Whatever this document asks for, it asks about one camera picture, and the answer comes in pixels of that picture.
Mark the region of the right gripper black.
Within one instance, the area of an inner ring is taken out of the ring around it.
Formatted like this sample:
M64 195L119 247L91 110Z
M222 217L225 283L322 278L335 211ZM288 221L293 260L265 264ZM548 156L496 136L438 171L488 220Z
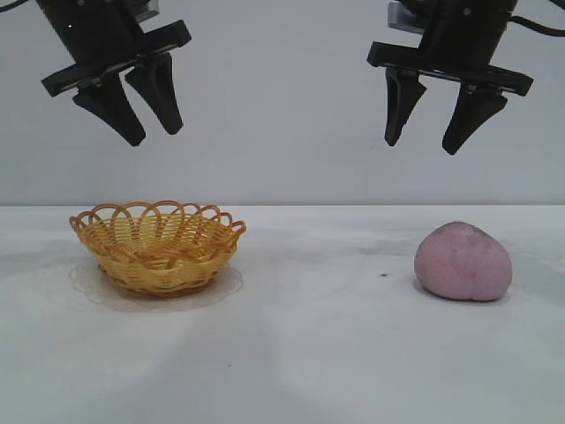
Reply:
M480 126L505 108L506 98L501 91L527 95L533 83L531 77L491 65L515 8L515 1L492 0L389 3L388 25L421 35L416 48L374 42L367 56L370 65L387 67L384 138L389 146L398 142L426 91L419 74L465 83L460 86L442 139L442 147L450 155L455 155Z

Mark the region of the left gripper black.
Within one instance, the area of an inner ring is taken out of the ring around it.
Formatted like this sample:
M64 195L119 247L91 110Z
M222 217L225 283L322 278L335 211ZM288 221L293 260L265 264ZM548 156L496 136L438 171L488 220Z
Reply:
M136 65L125 75L126 82L144 99L168 134L181 130L183 120L173 83L172 56L167 51L191 40L183 20L146 33L140 23L159 14L156 1L37 4L74 60L74 64L41 81L49 95L55 97L81 87L72 97L74 103L137 147L146 132L126 97L119 75L113 74ZM100 85L93 85L99 80Z

